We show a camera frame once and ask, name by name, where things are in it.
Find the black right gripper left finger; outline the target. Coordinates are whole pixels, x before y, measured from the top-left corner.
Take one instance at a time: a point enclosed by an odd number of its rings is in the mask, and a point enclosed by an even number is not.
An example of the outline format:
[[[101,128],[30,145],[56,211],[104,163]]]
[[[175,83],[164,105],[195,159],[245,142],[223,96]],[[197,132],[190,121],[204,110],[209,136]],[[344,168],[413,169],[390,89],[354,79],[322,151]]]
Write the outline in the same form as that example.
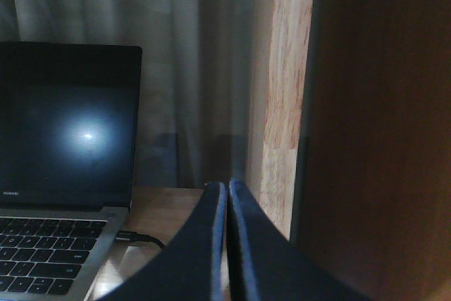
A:
[[[167,246],[102,300],[222,300],[221,260],[228,196],[208,183]]]

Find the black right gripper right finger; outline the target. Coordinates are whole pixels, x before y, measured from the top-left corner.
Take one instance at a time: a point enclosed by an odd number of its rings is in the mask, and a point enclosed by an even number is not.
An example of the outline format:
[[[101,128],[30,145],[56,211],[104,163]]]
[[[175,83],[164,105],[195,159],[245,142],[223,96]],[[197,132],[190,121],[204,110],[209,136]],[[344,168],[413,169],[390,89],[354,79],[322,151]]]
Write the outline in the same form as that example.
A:
[[[227,255],[232,300],[365,300],[295,249],[242,181],[228,188]]]

